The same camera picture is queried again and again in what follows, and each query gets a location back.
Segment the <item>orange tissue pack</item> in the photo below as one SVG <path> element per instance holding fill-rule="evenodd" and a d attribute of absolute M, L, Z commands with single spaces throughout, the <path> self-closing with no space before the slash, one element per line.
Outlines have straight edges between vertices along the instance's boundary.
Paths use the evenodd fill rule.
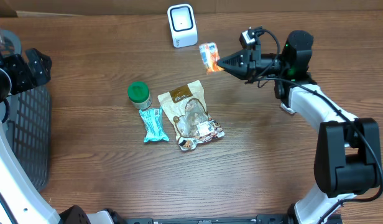
<path fill-rule="evenodd" d="M 207 74 L 223 71 L 223 69 L 218 66 L 220 56 L 217 45 L 214 42 L 201 44 L 199 51 Z"/>

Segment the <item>beige snack pouch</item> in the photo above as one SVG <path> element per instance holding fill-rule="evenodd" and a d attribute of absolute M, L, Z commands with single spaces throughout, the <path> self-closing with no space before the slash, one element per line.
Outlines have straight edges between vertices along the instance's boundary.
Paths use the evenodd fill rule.
<path fill-rule="evenodd" d="M 201 82 L 196 80 L 158 96 L 183 151 L 224 136 L 223 128 L 208 112 L 204 93 Z"/>

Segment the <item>teal snack packet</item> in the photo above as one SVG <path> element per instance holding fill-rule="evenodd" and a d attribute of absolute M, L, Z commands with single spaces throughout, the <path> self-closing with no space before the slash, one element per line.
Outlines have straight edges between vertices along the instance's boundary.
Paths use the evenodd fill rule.
<path fill-rule="evenodd" d="M 139 114 L 145 124 L 146 136 L 144 142 L 169 141 L 162 123 L 162 108 L 139 110 Z"/>

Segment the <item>green lid container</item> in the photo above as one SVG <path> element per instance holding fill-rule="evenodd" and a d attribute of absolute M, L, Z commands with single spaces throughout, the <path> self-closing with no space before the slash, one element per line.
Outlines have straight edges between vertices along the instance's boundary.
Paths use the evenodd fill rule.
<path fill-rule="evenodd" d="M 138 110 L 145 110 L 152 104 L 150 90 L 144 82 L 134 82 L 127 89 L 128 97 L 131 103 Z"/>

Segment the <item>teal tissue pack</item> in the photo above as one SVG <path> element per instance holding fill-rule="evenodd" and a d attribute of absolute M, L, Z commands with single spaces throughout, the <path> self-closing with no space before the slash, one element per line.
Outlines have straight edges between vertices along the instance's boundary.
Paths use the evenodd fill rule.
<path fill-rule="evenodd" d="M 289 107 L 286 106 L 284 103 L 281 103 L 281 104 L 280 104 L 280 107 L 281 107 L 285 112 L 287 112 L 288 114 L 294 115 L 294 114 L 296 113 L 293 109 L 289 108 Z"/>

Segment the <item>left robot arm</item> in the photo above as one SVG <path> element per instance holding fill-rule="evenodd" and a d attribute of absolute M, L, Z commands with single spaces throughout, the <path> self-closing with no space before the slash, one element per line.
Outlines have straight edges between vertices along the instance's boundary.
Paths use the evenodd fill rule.
<path fill-rule="evenodd" d="M 110 210 L 58 213 L 39 193 L 48 179 L 52 60 L 35 48 L 22 53 L 19 38 L 0 29 L 0 223 L 113 223 Z"/>

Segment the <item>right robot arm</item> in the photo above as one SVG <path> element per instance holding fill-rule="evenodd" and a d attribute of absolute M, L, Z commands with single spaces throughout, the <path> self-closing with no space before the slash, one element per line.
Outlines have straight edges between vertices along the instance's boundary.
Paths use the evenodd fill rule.
<path fill-rule="evenodd" d="M 314 38 L 304 30 L 289 33 L 274 54 L 261 50 L 262 27 L 240 35 L 242 49 L 218 60 L 225 72 L 248 84 L 274 82 L 283 110 L 300 114 L 317 131 L 314 176 L 309 193 L 285 214 L 259 214 L 257 223 L 341 223 L 336 213 L 348 202 L 365 203 L 365 193 L 383 194 L 378 123 L 348 113 L 321 90 L 309 72 Z"/>

